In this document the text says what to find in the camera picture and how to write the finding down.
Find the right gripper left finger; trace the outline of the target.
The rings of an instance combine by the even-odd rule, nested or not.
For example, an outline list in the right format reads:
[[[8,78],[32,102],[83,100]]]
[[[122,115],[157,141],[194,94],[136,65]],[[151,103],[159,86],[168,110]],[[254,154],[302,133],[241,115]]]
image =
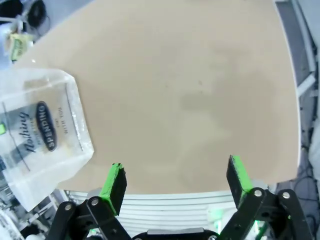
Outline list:
[[[114,163],[99,195],[77,205],[62,202],[49,230],[51,240],[85,240],[92,229],[99,229],[104,240],[130,240],[116,216],[120,214],[127,187],[122,164]]]

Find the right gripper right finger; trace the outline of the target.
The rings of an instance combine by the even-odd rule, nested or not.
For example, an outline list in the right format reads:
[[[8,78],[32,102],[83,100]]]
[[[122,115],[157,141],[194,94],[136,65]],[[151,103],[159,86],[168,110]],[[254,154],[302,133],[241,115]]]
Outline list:
[[[254,187],[238,156],[228,159],[227,182],[237,211],[221,230],[220,240],[244,240],[255,222],[263,225],[256,236],[269,233],[275,240],[312,240],[307,218],[292,189],[272,193]]]

